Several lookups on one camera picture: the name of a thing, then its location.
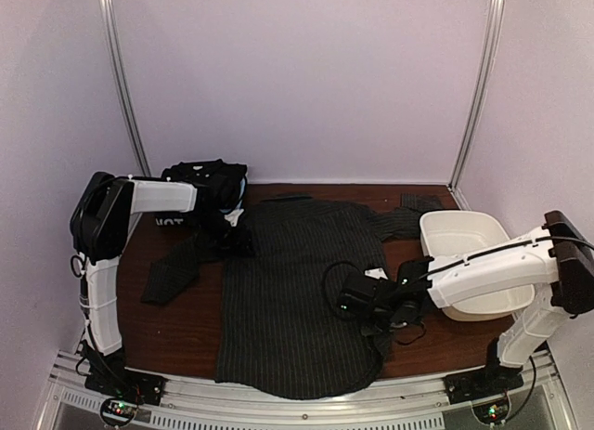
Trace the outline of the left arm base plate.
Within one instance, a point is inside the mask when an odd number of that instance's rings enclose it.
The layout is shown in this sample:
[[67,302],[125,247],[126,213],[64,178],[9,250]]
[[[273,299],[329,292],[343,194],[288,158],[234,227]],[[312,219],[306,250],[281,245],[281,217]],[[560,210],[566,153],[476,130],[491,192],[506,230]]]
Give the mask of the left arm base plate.
[[165,383],[165,378],[160,375],[125,370],[114,376],[105,368],[92,367],[84,387],[137,405],[159,406]]

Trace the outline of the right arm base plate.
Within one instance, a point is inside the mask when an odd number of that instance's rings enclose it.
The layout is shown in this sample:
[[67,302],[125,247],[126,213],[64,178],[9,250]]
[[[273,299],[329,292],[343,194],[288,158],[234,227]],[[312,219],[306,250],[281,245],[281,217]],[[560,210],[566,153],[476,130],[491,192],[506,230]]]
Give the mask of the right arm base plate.
[[504,394],[523,386],[521,369],[487,367],[449,374],[444,379],[450,404]]

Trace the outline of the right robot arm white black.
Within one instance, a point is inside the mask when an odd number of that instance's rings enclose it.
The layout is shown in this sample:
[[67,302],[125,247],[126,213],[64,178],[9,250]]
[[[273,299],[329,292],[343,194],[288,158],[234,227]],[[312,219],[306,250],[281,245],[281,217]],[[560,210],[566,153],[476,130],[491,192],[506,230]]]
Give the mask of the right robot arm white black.
[[550,211],[543,226],[500,245],[405,262],[395,281],[352,272],[336,305],[387,331],[417,321],[424,300],[445,309],[483,295],[535,287],[535,299],[492,341],[485,367],[476,373],[476,386],[492,395],[565,322],[592,311],[592,251],[592,244],[563,212]]

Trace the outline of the dark pinstriped long sleeve shirt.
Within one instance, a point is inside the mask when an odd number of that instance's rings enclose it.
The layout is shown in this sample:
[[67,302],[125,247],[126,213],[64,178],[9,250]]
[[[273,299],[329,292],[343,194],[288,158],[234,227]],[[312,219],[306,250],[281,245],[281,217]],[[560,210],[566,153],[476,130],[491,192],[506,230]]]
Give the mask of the dark pinstriped long sleeve shirt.
[[389,333],[363,336],[329,299],[349,271],[386,268],[383,243],[416,239],[421,216],[441,208],[435,196],[409,193],[386,213],[311,198],[250,207],[240,224],[252,233],[255,255],[224,263],[215,381],[294,400],[372,384],[390,350]]

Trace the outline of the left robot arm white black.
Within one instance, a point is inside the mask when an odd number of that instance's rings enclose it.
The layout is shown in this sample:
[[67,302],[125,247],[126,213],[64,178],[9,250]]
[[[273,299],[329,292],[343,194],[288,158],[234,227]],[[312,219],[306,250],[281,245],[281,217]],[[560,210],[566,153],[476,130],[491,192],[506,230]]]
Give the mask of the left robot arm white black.
[[251,233],[219,206],[213,189],[186,181],[112,176],[95,173],[79,200],[70,222],[75,254],[72,274],[81,282],[80,305],[84,314],[84,359],[91,365],[89,377],[115,397],[127,395],[134,386],[124,367],[122,336],[117,322],[117,272],[128,241],[133,215],[179,213],[196,220],[198,239],[170,252],[153,271],[164,283],[183,288],[190,283],[206,258],[254,254]]

